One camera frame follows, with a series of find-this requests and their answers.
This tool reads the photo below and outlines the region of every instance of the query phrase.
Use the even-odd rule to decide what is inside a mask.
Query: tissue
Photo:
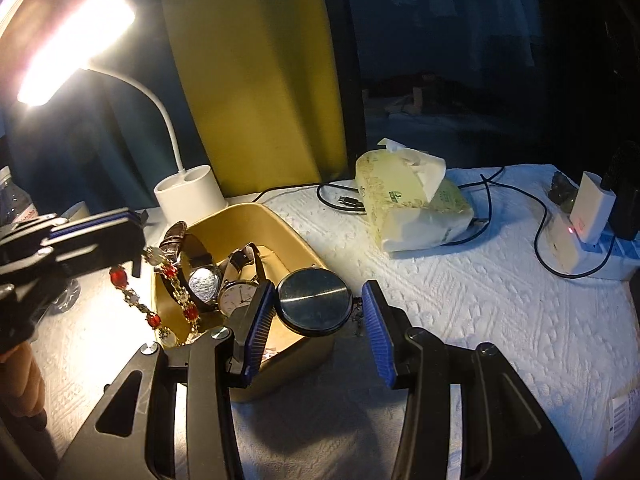
[[[388,252],[429,249],[463,233],[474,212],[444,178],[442,158],[383,139],[356,162],[356,183],[372,234]]]

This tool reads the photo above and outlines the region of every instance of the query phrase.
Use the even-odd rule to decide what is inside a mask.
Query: white lamp base
[[[227,206],[210,166],[168,176],[154,193],[169,225],[180,220],[193,225]]]

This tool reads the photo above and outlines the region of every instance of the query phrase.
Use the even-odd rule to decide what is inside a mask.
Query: silver watch dial
[[[189,277],[189,288],[204,303],[212,304],[216,301],[220,289],[220,272],[213,267],[200,267]]]
[[[220,312],[228,317],[239,306],[248,305],[254,298],[257,288],[257,283],[246,281],[233,282],[224,286],[218,298]]]

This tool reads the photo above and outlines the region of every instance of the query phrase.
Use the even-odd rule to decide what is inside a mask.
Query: yellow curtain
[[[324,0],[162,0],[182,88],[222,191],[347,166]]]

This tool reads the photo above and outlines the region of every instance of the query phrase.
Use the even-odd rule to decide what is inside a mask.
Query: beaded bracelet
[[[109,270],[109,278],[111,280],[111,284],[118,290],[122,291],[124,294],[124,300],[127,304],[129,306],[134,306],[142,312],[142,314],[146,315],[146,322],[148,325],[152,329],[158,331],[162,346],[165,346],[166,348],[174,347],[177,343],[175,334],[170,329],[162,325],[162,319],[160,319],[158,314],[144,303],[140,303],[139,295],[129,287],[129,279],[127,278],[127,272],[124,270],[124,267],[120,265],[111,267]]]
[[[164,251],[158,247],[147,247],[142,252],[142,257],[149,265],[158,269],[169,283],[171,283],[171,286],[174,288],[172,296],[176,303],[180,305],[184,319],[190,323],[191,331],[197,332],[200,313],[198,312],[198,307],[191,301],[189,291],[180,283],[177,267],[169,261]]]

